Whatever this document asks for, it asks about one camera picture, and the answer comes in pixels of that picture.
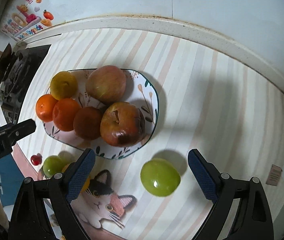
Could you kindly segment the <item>large green lime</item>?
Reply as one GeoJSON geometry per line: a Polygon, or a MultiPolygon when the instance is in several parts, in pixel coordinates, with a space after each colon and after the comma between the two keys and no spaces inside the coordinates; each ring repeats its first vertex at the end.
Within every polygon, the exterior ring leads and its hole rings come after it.
{"type": "Polygon", "coordinates": [[[66,162],[57,155],[47,157],[43,163],[43,172],[47,178],[51,178],[56,173],[62,171],[66,162]]]}

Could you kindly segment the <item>red cherry tomato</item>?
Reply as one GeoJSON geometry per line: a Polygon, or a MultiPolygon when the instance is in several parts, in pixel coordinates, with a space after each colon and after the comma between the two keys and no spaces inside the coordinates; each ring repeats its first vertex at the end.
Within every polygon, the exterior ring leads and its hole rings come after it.
{"type": "Polygon", "coordinates": [[[42,156],[41,154],[38,153],[36,155],[32,155],[30,160],[31,160],[32,165],[38,166],[42,163],[42,156]]]}

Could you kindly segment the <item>small green lime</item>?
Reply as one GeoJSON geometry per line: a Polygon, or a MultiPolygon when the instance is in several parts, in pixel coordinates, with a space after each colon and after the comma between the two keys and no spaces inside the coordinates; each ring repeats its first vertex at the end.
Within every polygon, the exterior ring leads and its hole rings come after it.
{"type": "Polygon", "coordinates": [[[177,189],[181,176],[169,161],[153,158],[142,166],[140,180],[150,194],[167,197],[177,189]]]}

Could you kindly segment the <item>dark orange mandarin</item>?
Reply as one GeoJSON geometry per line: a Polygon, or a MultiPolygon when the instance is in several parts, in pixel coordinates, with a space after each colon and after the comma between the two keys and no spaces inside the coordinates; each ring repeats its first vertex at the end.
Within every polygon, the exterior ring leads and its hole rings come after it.
{"type": "Polygon", "coordinates": [[[81,108],[73,121],[76,135],[85,140],[95,140],[101,136],[100,124],[102,112],[95,107],[81,108]]]}

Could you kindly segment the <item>bruised red apple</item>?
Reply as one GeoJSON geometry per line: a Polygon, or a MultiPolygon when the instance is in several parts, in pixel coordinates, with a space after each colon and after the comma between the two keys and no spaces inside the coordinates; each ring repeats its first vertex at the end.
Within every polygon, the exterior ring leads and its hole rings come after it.
{"type": "Polygon", "coordinates": [[[100,133],[102,139],[111,146],[133,146],[145,135],[144,115],[132,103],[113,103],[103,114],[100,133]]]}

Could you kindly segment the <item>large yellow lemon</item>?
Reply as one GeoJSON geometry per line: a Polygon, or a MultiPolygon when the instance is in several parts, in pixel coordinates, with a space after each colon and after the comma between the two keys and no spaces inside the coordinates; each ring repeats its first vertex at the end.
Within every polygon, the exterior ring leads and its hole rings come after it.
{"type": "MultiPolygon", "coordinates": [[[[62,168],[61,172],[64,173],[64,172],[66,171],[66,169],[69,167],[70,164],[72,164],[72,163],[66,164],[66,165],[62,168]]],[[[86,181],[85,181],[85,183],[84,183],[84,185],[83,185],[83,187],[82,187],[82,189],[81,189],[81,193],[83,193],[83,192],[89,187],[89,184],[90,184],[90,177],[88,177],[88,178],[86,179],[86,181]]]]}

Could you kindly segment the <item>blue kitchen cabinet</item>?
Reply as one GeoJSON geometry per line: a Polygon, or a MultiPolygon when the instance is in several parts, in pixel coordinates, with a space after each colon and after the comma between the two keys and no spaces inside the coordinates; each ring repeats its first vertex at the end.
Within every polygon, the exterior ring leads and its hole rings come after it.
{"type": "Polygon", "coordinates": [[[0,159],[0,199],[3,206],[15,203],[23,179],[11,154],[0,159]]]}

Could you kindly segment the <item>orange mandarin far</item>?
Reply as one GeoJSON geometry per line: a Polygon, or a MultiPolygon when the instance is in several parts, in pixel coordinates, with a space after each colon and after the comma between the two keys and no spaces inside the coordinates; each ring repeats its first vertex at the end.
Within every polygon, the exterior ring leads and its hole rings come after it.
{"type": "Polygon", "coordinates": [[[53,120],[53,109],[58,102],[51,94],[42,95],[35,105],[37,117],[43,122],[51,122],[53,120]]]}

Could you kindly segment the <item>orange mandarin middle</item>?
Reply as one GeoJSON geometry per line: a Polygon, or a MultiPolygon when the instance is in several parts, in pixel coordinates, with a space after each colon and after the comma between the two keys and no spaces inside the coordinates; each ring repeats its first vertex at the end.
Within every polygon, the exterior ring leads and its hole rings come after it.
{"type": "Polygon", "coordinates": [[[74,118],[80,109],[80,104],[71,98],[59,100],[53,108],[54,125],[64,132],[72,131],[74,118]]]}

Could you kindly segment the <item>black gas stove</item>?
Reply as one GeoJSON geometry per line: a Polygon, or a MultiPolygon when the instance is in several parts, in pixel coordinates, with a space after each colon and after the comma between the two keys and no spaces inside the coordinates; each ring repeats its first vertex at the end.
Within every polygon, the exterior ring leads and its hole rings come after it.
{"type": "Polygon", "coordinates": [[[50,45],[27,48],[12,54],[8,72],[0,87],[0,107],[5,123],[16,124],[27,90],[50,45]]]}

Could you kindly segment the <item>small yellow lemon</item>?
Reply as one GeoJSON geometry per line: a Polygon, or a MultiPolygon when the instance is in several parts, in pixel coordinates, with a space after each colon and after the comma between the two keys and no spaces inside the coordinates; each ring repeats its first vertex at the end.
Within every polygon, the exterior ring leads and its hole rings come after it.
{"type": "Polygon", "coordinates": [[[50,82],[50,93],[56,100],[72,98],[77,90],[76,77],[67,71],[57,73],[50,82]]]}

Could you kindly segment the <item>red-green apple on plate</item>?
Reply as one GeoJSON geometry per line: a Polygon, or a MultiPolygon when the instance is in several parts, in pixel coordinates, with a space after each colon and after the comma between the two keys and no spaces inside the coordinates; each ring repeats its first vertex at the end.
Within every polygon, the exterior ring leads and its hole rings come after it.
{"type": "Polygon", "coordinates": [[[85,88],[89,96],[109,105],[123,97],[126,90],[126,75],[117,66],[103,66],[89,75],[85,88]]]}

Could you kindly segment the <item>colourful wall sticker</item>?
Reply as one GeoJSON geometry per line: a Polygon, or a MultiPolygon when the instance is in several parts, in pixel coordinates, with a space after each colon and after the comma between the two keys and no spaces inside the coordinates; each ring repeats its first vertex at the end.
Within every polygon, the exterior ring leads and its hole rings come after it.
{"type": "Polygon", "coordinates": [[[12,0],[0,20],[0,31],[22,41],[52,27],[55,19],[48,0],[12,0]]]}

